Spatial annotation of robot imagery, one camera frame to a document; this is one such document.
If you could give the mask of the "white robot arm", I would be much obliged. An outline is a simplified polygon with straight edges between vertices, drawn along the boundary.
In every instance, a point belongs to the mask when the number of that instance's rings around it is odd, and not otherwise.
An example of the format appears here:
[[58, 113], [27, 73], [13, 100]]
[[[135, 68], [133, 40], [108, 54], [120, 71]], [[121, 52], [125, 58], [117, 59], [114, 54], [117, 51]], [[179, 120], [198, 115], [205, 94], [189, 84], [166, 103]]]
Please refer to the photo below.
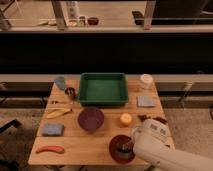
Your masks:
[[213, 159], [172, 149], [166, 145], [168, 127], [154, 119], [145, 120], [121, 146], [162, 171], [213, 171]]

